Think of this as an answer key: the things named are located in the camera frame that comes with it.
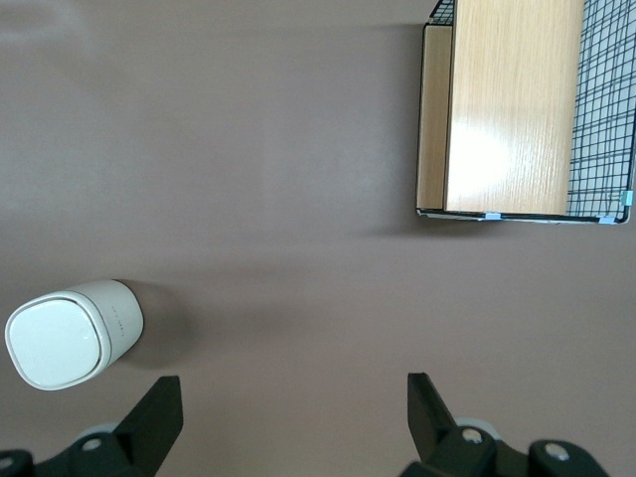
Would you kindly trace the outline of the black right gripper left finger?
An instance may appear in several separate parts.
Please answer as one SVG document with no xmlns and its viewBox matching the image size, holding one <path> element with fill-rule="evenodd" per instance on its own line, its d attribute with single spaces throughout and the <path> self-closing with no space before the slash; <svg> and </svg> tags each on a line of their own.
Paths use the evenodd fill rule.
<svg viewBox="0 0 636 477">
<path fill-rule="evenodd" d="M 36 463 L 31 452 L 1 452 L 3 476 L 154 476 L 183 428 L 181 383 L 161 377 L 112 431 L 77 439 Z"/>
</svg>

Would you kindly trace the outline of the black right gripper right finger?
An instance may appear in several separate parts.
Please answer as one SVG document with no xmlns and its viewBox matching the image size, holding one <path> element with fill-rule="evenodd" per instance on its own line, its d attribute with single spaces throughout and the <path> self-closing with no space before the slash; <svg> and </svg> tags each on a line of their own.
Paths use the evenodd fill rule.
<svg viewBox="0 0 636 477">
<path fill-rule="evenodd" d="M 419 459 L 407 476 L 605 476 L 585 449 L 543 439 L 526 453 L 476 424 L 460 425 L 426 373 L 407 377 L 407 423 Z"/>
</svg>

